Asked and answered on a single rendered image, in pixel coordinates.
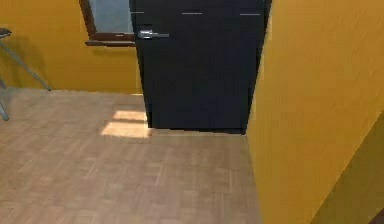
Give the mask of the black room door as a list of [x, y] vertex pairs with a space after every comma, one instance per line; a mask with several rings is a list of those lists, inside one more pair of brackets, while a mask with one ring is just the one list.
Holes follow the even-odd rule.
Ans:
[[150, 127], [246, 132], [272, 1], [130, 0]]

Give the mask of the brown framed window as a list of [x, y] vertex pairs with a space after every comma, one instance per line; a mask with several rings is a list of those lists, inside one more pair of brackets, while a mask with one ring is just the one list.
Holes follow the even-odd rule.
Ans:
[[134, 47], [130, 0], [78, 0], [87, 46]]

